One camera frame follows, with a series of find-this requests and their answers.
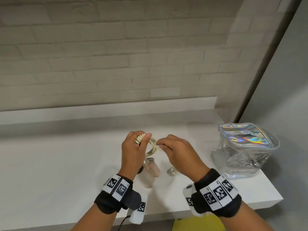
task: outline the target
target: clear plastic pouch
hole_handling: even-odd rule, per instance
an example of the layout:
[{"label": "clear plastic pouch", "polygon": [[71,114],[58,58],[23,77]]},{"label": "clear plastic pouch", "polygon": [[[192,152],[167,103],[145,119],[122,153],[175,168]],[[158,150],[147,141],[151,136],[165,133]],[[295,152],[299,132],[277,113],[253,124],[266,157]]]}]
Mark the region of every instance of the clear plastic pouch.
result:
[{"label": "clear plastic pouch", "polygon": [[229,179],[254,176],[280,142],[252,123],[218,125],[220,143],[211,158]]}]

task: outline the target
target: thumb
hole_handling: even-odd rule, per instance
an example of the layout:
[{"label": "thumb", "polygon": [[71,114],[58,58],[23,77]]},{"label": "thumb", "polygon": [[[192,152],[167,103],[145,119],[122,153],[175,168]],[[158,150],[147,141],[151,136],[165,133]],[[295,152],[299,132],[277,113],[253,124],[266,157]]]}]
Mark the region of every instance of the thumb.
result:
[{"label": "thumb", "polygon": [[159,147],[164,150],[164,152],[166,153],[166,155],[168,156],[169,159],[170,159],[170,157],[172,157],[172,155],[173,155],[172,149],[170,149],[169,147],[167,147],[164,144],[160,144]]},{"label": "thumb", "polygon": [[147,149],[147,145],[148,145],[148,143],[149,143],[151,137],[152,137],[152,134],[151,134],[151,133],[147,133],[147,134],[143,137],[143,139],[141,140],[139,149],[140,149],[142,152],[145,153],[145,150]]}]

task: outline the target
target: white brick wall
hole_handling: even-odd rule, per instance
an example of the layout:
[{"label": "white brick wall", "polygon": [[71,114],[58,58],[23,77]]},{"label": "white brick wall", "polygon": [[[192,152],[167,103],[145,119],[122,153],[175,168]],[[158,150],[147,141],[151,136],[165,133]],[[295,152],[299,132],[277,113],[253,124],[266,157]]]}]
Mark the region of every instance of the white brick wall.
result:
[{"label": "white brick wall", "polygon": [[0,110],[215,95],[228,121],[290,3],[0,0]]}]

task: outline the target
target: white table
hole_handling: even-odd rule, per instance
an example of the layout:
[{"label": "white table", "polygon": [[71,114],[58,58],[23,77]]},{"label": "white table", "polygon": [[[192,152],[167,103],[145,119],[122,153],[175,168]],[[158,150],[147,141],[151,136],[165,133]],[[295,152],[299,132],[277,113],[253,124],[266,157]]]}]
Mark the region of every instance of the white table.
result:
[{"label": "white table", "polygon": [[[121,143],[131,130],[151,132],[156,139],[171,133],[187,139],[214,167],[210,153],[219,142],[219,123],[214,110],[203,110],[3,125],[0,230],[70,229],[93,204],[106,179],[118,172]],[[163,152],[153,157],[162,172],[153,188],[146,188],[142,174],[134,180],[134,189],[149,196],[144,221],[191,216],[182,195],[191,181],[182,174],[167,175],[171,164]],[[283,199],[262,171],[232,182],[253,209]],[[115,225],[126,213],[123,209],[118,213]]]}]

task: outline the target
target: white wall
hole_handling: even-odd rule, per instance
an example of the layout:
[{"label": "white wall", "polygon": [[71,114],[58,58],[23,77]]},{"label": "white wall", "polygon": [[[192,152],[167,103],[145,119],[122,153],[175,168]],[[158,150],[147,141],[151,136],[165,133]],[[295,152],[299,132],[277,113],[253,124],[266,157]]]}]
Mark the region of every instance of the white wall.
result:
[{"label": "white wall", "polygon": [[302,0],[240,122],[276,134],[281,147],[262,168],[284,200],[260,210],[275,230],[308,228],[308,0]]},{"label": "white wall", "polygon": [[0,110],[217,96],[228,121],[290,1],[0,0]]}]

